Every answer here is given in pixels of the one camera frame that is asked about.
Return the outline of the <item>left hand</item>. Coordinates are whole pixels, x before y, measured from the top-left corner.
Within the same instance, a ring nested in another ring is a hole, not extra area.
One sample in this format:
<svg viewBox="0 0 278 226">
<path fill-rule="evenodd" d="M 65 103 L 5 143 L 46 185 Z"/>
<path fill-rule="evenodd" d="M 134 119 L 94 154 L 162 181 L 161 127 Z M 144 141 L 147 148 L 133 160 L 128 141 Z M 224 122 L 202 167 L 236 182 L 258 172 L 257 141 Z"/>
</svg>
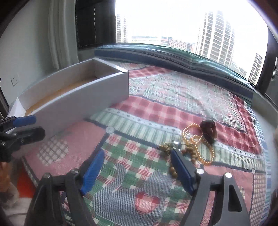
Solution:
<svg viewBox="0 0 278 226">
<path fill-rule="evenodd" d="M 7 162 L 1 162 L 1 202 L 6 203 L 12 197 L 10 167 Z"/>
</svg>

